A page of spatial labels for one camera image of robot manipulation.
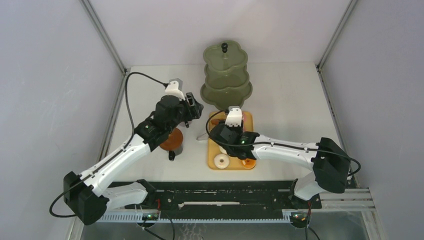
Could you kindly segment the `orange glazed donut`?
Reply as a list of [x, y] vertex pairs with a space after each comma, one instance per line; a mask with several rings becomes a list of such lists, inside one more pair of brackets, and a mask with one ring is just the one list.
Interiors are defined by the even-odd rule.
[[254, 159], [244, 159], [240, 160], [241, 166], [244, 169], [250, 170], [256, 166], [256, 161]]

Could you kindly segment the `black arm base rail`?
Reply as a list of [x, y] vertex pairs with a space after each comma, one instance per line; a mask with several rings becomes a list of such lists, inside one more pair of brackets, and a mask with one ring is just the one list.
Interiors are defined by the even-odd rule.
[[320, 209], [318, 194], [294, 196], [292, 181], [150, 181], [144, 202], [125, 209], [160, 209], [172, 220], [281, 220], [284, 210]]

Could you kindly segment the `yellow serving tray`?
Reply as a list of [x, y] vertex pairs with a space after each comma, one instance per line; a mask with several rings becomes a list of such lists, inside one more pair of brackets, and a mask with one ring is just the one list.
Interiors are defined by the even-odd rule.
[[[253, 124], [253, 116], [248, 111], [243, 111], [243, 131], [246, 132], [253, 132], [254, 131], [254, 124]], [[208, 139], [207, 144], [207, 164], [210, 169], [212, 170], [237, 170], [237, 171], [244, 171], [244, 170], [251, 170], [251, 169], [245, 169], [242, 167], [241, 162], [239, 158], [237, 157], [229, 157], [230, 163], [229, 166], [225, 169], [218, 169], [214, 164], [214, 157], [218, 154], [226, 154], [221, 151], [220, 146], [215, 143], [210, 138]]]

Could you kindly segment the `green three-tier dessert stand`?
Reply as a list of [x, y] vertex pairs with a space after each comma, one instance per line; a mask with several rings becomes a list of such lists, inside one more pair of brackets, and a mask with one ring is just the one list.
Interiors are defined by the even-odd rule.
[[252, 95], [253, 86], [248, 73], [248, 54], [234, 40], [224, 40], [203, 51], [204, 84], [200, 88], [202, 100], [225, 110], [242, 107]]

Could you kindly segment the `black metal food tongs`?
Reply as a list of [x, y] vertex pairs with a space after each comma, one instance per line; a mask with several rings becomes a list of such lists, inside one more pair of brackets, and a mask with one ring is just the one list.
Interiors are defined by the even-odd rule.
[[206, 141], [209, 139], [209, 134], [207, 132], [200, 134], [196, 137], [197, 141]]

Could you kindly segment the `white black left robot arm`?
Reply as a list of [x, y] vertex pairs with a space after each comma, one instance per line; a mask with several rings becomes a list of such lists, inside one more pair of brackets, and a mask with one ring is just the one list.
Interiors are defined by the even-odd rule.
[[204, 106], [188, 92], [179, 99], [164, 95], [154, 111], [137, 126], [119, 148], [79, 174], [70, 171], [63, 178], [63, 201], [86, 226], [97, 222], [106, 211], [131, 204], [149, 209], [157, 196], [139, 182], [110, 187], [115, 178], [133, 163], [164, 143], [180, 123], [200, 119]]

